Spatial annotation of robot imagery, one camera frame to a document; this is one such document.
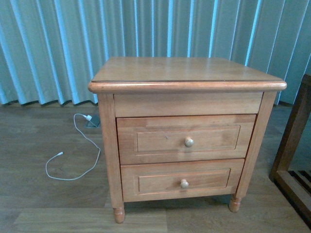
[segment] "wooden knob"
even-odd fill
[[[182,179],[180,181],[180,187],[182,188],[188,188],[189,187],[189,183],[185,180],[185,179]]]
[[[191,137],[186,137],[186,138],[185,138],[185,146],[186,146],[186,147],[192,147],[193,144],[194,144],[194,141],[192,140]]]

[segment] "laminate floor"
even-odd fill
[[[72,178],[93,165],[97,149],[74,128],[73,114],[98,114],[92,105],[78,107],[0,107],[0,232],[40,233],[292,233],[309,228],[268,175],[290,107],[273,108],[259,158],[240,210],[228,210],[229,195],[132,202],[125,204],[125,222],[117,224],[110,204],[104,153],[95,169],[76,181],[50,179],[45,163],[57,177]],[[78,127],[101,148],[100,129]],[[310,122],[303,134],[294,168],[311,164]]]

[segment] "drawer panel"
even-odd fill
[[[255,115],[118,118],[120,162],[244,158],[254,121]]]
[[[256,114],[262,92],[118,94],[116,117]]]
[[[121,166],[124,201],[234,193],[244,159]],[[186,180],[188,187],[182,188]]]

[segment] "nightstand top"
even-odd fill
[[[89,84],[99,92],[283,90],[277,77],[222,58],[113,57]]]

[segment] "white cable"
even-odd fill
[[[94,166],[91,167],[89,170],[87,170],[85,173],[83,173],[83,174],[82,174],[81,176],[79,176],[79,177],[72,178],[72,179],[58,178],[58,177],[51,176],[51,175],[48,173],[48,163],[49,163],[51,160],[53,160],[54,158],[56,158],[57,156],[60,156],[60,155],[63,154],[63,152],[60,152],[60,153],[58,153],[57,155],[53,156],[51,159],[49,159],[49,160],[47,161],[47,163],[45,164],[45,171],[46,171],[48,177],[50,177],[50,178],[52,178],[52,179],[56,179],[56,180],[60,180],[60,181],[74,181],[74,180],[77,180],[77,179],[83,177],[85,174],[87,174],[87,173],[90,172],[91,170],[93,170],[94,167],[97,165],[97,162],[98,162],[98,160],[99,160],[99,155],[100,155],[100,153],[101,153],[101,149],[95,144],[95,142],[93,142],[91,139],[89,139],[88,137],[86,137],[86,136],[84,135],[84,133],[82,133],[81,130],[78,129],[78,127],[77,127],[77,125],[76,125],[76,119],[75,119],[76,115],[83,116],[85,119],[87,119],[87,120],[89,120],[89,121],[90,121],[90,119],[91,119],[91,116],[90,116],[90,115],[85,116],[85,115],[83,115],[83,114],[76,113],[75,115],[73,115],[73,123],[74,123],[74,127],[76,127],[76,130],[79,131],[79,132],[83,135],[83,137],[84,137],[85,139],[87,139],[88,141],[90,141],[91,143],[93,143],[93,145],[98,149],[97,159],[96,159],[96,161],[95,161]]]

